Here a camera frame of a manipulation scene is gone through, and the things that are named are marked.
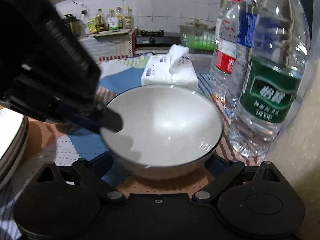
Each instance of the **stove knob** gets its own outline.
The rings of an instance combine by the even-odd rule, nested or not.
[[[156,42],[156,38],[155,37],[150,37],[149,42],[150,43],[155,43]]]

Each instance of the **water bottle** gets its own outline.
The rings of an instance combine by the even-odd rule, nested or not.
[[[236,61],[236,38],[239,26],[240,0],[231,0],[225,13],[221,13],[221,24],[217,56],[211,63],[212,97],[224,102],[233,64]]]
[[[224,112],[233,118],[239,100],[244,77],[247,72],[251,55],[253,31],[259,8],[264,0],[241,0],[239,3],[239,33],[237,38],[237,60],[226,92]]]
[[[265,0],[228,138],[242,156],[263,156],[296,98],[308,61],[309,28],[299,0]]]
[[[223,17],[227,14],[227,11],[231,8],[232,2],[231,0],[227,0],[227,3],[221,8],[220,14],[217,18],[217,24],[216,24],[216,30],[214,33],[214,41],[216,43],[216,49],[214,50],[212,54],[212,61],[211,61],[211,67],[210,67],[210,80],[213,81],[213,74],[216,68],[216,58],[217,58],[217,51],[218,51],[218,44],[219,44],[219,38],[220,38],[220,26]]]

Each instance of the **electrical wire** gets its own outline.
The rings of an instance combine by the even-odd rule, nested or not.
[[[79,6],[84,6],[86,10],[88,10],[87,6],[83,3],[76,3],[74,0],[72,0],[75,4],[79,5]]]

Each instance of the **green bottle label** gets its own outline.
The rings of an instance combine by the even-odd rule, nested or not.
[[[280,73],[256,58],[251,59],[240,96],[250,114],[272,123],[281,123],[297,96],[301,79]]]

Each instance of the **plastic basket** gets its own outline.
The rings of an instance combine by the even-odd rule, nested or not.
[[[214,31],[197,21],[180,25],[181,45],[189,47],[189,53],[212,54],[217,46]]]

